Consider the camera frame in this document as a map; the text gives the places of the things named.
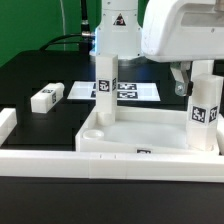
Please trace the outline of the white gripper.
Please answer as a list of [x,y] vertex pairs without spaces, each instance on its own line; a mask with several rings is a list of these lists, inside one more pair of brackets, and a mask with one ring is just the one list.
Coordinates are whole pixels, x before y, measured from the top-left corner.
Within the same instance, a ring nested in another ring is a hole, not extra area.
[[192,95],[189,61],[224,59],[224,11],[216,0],[149,0],[141,49],[150,60],[172,62],[175,93]]

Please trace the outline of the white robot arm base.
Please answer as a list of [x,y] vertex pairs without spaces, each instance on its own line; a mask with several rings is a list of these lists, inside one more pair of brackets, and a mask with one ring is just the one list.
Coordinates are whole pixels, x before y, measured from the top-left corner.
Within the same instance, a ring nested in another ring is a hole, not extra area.
[[142,28],[138,23],[138,0],[101,0],[101,21],[95,29],[90,55],[116,54],[131,61],[143,56]]

